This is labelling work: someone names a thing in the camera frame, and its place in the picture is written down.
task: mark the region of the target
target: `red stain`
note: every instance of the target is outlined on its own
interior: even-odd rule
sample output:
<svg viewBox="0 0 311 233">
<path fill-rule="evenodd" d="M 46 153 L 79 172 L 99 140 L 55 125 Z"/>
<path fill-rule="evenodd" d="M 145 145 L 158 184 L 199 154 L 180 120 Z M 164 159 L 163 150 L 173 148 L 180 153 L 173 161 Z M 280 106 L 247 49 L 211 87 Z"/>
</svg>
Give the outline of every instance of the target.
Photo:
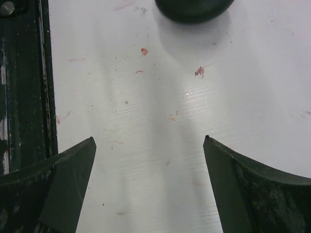
<svg viewBox="0 0 311 233">
<path fill-rule="evenodd" d="M 148 52 L 149 52 L 149 50 L 144 49 L 144 48 L 142 48 L 140 51 L 142 52 L 141 57 L 142 57 L 142 56 L 146 56 L 146 55 L 148 54 Z"/>
<path fill-rule="evenodd" d="M 71 111 L 69 111 L 69 112 L 66 114 L 66 116 L 63 118 L 63 120 L 66 119 L 66 118 L 70 115 L 70 113 L 71 113 Z M 58 116 L 58 117 L 56 118 L 56 123 L 57 123 L 58 125 L 61 123 L 61 117 L 60 117 L 60 116 Z"/>
<path fill-rule="evenodd" d="M 199 74 L 202 76 L 201 79 L 203 79 L 204 78 L 204 69 L 203 69 L 203 67 L 198 68 L 198 70 L 194 73 L 195 76 L 198 76 Z"/>
<path fill-rule="evenodd" d="M 123 6 L 116 7 L 116 8 L 114 8 L 113 10 L 114 10 L 114 11 L 122 10 L 122 9 L 124 9 L 125 7 L 128 7 L 128 6 L 132 5 L 133 3 L 134 3 L 134 1 L 131 1 L 131 2 L 129 2 L 128 4 L 125 4 L 125 5 L 123 5 Z"/>
<path fill-rule="evenodd" d="M 68 61 L 70 62 L 79 62 L 79 61 L 85 61 L 86 59 L 85 58 L 76 58 L 76 59 L 70 59 Z"/>
</svg>

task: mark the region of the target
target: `red speck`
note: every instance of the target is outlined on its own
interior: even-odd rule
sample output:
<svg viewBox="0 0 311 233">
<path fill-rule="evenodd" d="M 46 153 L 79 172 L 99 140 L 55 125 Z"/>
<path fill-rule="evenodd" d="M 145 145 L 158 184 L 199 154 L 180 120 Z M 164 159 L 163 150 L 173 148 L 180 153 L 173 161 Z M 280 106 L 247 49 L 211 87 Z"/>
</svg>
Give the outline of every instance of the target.
<svg viewBox="0 0 311 233">
<path fill-rule="evenodd" d="M 144 49 L 144 48 L 142 48 L 140 51 L 142 52 L 141 57 L 142 57 L 142 56 L 146 56 L 146 55 L 148 54 L 148 52 L 149 52 L 149 50 Z"/>
<path fill-rule="evenodd" d="M 198 70 L 194 73 L 195 76 L 198 76 L 199 74 L 202 76 L 201 79 L 203 79 L 204 78 L 204 69 L 203 69 L 203 67 L 198 68 Z"/>
</svg>

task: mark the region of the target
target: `white surface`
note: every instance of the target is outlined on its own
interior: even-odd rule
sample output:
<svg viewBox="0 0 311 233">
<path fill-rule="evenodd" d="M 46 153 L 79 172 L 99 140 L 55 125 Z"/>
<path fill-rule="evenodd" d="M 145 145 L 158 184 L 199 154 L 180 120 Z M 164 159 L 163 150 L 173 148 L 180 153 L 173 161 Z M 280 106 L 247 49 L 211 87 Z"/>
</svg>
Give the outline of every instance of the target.
<svg viewBox="0 0 311 233">
<path fill-rule="evenodd" d="M 222 232 L 206 134 L 311 177 L 310 9 L 236 0 L 181 26 L 152 0 L 51 0 L 59 149 L 97 144 L 77 232 Z"/>
</svg>

